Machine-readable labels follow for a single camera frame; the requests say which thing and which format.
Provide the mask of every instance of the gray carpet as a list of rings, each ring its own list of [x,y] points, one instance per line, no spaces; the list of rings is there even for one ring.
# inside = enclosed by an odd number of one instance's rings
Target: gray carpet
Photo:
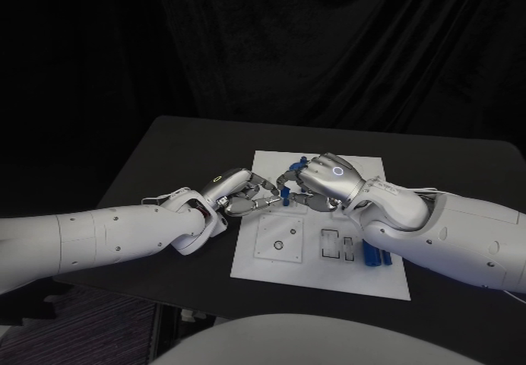
[[[48,297],[56,319],[24,319],[0,342],[1,365],[148,363],[155,305],[73,287]]]

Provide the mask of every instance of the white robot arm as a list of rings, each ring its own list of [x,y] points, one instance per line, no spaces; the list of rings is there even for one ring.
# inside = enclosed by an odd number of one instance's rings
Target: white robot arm
[[[401,188],[378,177],[365,181],[334,154],[286,171],[279,189],[286,180],[308,192],[289,199],[311,209],[334,211],[342,205],[378,249],[466,284],[526,293],[524,214],[430,189]]]
[[[182,188],[159,206],[135,205],[73,214],[0,219],[0,294],[33,280],[109,265],[172,245],[188,255],[226,229],[216,210],[240,216],[280,200],[257,199],[273,185],[244,169],[226,171],[201,193]]]

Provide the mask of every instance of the black curtain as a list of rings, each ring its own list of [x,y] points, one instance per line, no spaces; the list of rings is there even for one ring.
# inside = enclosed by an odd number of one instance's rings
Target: black curtain
[[[162,114],[526,151],[522,0],[27,1],[0,18],[0,217],[92,209]],[[34,292],[0,297],[11,322],[50,316]]]

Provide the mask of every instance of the white board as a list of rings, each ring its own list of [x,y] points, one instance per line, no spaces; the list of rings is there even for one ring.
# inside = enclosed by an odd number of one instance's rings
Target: white board
[[[276,177],[301,156],[311,159],[318,154],[254,151],[252,171],[275,183]],[[364,179],[374,176],[386,178],[378,157],[341,157]],[[290,192],[299,192],[293,182],[288,182],[286,186]],[[263,196],[269,196],[269,192],[262,190],[254,198]],[[339,245],[338,258],[329,249],[325,249],[325,254],[334,257],[322,257],[322,244],[331,244],[332,240]],[[345,257],[354,257],[354,261],[345,260]],[[390,258],[391,265],[364,265],[360,232],[338,211],[321,213],[293,202],[289,207],[277,202],[241,218],[230,277],[410,300],[401,258],[394,254]]]

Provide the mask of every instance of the white round object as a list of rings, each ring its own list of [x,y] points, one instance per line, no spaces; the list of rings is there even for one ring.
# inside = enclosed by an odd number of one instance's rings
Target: white round object
[[[478,364],[397,332],[299,314],[230,321],[191,336],[154,361],[168,364]]]

